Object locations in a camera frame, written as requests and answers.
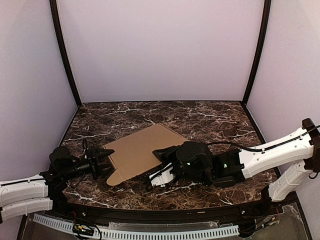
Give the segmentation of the brown cardboard box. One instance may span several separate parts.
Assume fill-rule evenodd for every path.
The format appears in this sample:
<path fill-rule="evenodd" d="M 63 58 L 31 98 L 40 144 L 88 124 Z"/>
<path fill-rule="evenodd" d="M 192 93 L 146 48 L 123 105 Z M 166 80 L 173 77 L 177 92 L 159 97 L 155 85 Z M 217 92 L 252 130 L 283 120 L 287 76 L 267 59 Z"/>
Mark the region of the brown cardboard box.
<path fill-rule="evenodd" d="M 110 155 L 113 173 L 106 180 L 109 186 L 117 186 L 161 164 L 154 150 L 178 146 L 187 139 L 161 123 L 122 137 L 103 146 L 112 149 Z"/>

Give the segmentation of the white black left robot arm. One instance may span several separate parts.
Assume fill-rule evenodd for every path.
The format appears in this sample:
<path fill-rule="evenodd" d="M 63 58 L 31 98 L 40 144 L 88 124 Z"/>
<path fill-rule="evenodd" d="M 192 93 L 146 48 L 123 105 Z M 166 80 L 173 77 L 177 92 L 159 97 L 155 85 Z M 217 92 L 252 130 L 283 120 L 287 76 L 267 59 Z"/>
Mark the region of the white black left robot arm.
<path fill-rule="evenodd" d="M 49 155 L 51 167 L 31 177 L 0 183 L 0 221 L 40 211 L 64 209 L 67 197 L 63 191 L 68 182 L 92 175 L 96 180 L 106 175 L 107 165 L 102 161 L 115 153 L 113 149 L 85 147 L 83 157 L 59 146 Z"/>

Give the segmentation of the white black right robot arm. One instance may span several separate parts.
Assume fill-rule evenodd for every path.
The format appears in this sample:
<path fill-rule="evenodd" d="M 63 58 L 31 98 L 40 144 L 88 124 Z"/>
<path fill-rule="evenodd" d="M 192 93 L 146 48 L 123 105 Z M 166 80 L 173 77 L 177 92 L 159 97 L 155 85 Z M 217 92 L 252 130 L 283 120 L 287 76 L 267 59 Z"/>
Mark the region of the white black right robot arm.
<path fill-rule="evenodd" d="M 281 202 L 312 173 L 320 172 L 320 132 L 310 118 L 302 127 L 277 140 L 244 147 L 229 144 L 235 149 L 213 154 L 210 146 L 223 145 L 224 141 L 210 143 L 185 141 L 152 153 L 162 168 L 149 176 L 148 188 L 165 187 L 178 179 L 186 179 L 203 186 L 228 188 L 266 170 L 291 163 L 292 165 L 275 182 L 261 193 L 265 202 Z"/>

